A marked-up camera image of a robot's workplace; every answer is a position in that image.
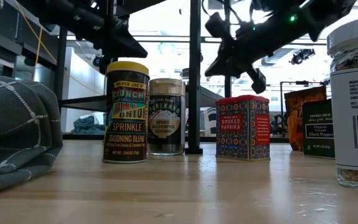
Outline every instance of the checkered towel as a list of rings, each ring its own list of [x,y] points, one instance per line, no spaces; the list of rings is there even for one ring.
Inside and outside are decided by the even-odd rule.
[[[0,77],[0,190],[44,174],[62,145],[55,94]]]

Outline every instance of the wooden table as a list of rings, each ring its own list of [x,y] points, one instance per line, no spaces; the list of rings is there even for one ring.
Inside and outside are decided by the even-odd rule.
[[[203,156],[104,164],[100,141],[65,141],[52,171],[0,192],[0,223],[358,223],[358,189],[333,160],[272,144],[270,162]]]

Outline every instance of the red tin lid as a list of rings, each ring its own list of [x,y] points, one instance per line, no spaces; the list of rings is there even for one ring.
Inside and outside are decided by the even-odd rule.
[[[237,97],[229,97],[218,100],[216,102],[217,105],[225,104],[225,103],[235,103],[240,101],[249,101],[249,100],[256,100],[256,101],[263,101],[269,103],[269,99],[264,98],[263,96],[254,96],[254,95],[243,95]]]

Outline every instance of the yellow cable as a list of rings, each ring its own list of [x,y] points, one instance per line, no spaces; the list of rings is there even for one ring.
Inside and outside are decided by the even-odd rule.
[[[30,30],[32,31],[32,33],[34,34],[35,38],[37,38],[38,42],[41,44],[41,46],[45,49],[45,51],[48,53],[48,55],[53,59],[53,61],[55,63],[57,63],[57,60],[55,59],[55,57],[49,52],[48,48],[44,45],[44,43],[42,42],[41,38],[35,33],[34,29],[32,28],[32,26],[30,25],[30,22],[27,20],[26,16],[24,15],[24,12],[22,10],[22,8],[20,7],[19,3],[15,0],[16,6],[19,10],[19,12],[22,14],[22,17],[24,18],[25,22],[27,23],[27,25],[29,26]],[[82,85],[83,87],[97,93],[100,95],[103,95],[102,93],[99,93],[96,90],[92,90],[91,88],[87,87],[86,85],[82,84],[80,81],[78,81],[76,78],[74,78],[73,76],[71,76],[66,70],[65,73],[68,74],[70,76],[70,78],[74,79],[74,81],[78,82],[80,85]]]
[[[37,72],[38,56],[40,55],[40,47],[42,40],[42,27],[40,27],[40,39],[38,40],[37,55],[35,56],[34,73],[32,74],[32,80],[35,81],[35,73]]]

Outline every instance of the white jar lid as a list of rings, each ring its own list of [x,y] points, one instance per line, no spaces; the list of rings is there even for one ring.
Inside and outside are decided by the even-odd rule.
[[[344,24],[327,37],[328,55],[358,46],[358,19]]]

